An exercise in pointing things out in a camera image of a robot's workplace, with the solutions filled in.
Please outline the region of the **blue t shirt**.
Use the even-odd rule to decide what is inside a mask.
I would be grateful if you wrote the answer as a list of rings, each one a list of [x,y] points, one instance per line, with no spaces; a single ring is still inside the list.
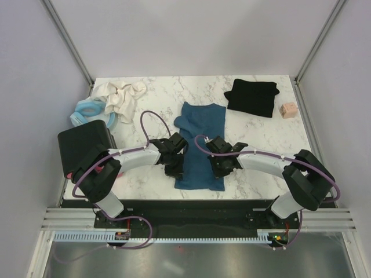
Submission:
[[[208,138],[224,137],[225,107],[217,104],[191,105],[185,102],[181,108],[181,115],[174,120],[179,128],[180,135],[188,142],[188,151],[184,157],[183,178],[176,180],[174,187],[181,190],[209,189],[224,191],[224,179],[215,178],[206,150],[206,143],[198,139],[198,146],[194,138],[204,135]]]

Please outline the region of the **black pink drawer organizer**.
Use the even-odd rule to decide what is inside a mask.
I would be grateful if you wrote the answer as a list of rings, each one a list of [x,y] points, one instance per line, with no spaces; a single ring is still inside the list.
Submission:
[[[63,174],[71,179],[73,170],[86,154],[95,146],[117,148],[114,136],[103,120],[94,120],[83,125],[62,131],[57,136]]]

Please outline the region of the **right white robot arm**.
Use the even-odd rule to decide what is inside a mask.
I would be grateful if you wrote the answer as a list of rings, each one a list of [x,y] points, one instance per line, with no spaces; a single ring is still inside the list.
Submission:
[[[302,209],[317,210],[335,184],[323,164],[305,149],[280,155],[241,142],[231,145],[220,137],[207,142],[206,147],[212,153],[208,159],[216,178],[247,169],[285,180],[289,191],[278,196],[265,214],[266,223],[272,228],[279,228],[288,216]]]

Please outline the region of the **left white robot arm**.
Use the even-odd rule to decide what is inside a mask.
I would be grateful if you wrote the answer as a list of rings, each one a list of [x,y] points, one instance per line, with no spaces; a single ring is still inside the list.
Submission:
[[[149,140],[145,146],[132,149],[97,145],[71,172],[70,178],[75,184],[72,195],[87,199],[99,208],[113,227],[123,227],[127,213],[112,191],[117,178],[129,170],[161,164],[166,176],[181,180],[187,151],[188,142],[178,133],[170,138]]]

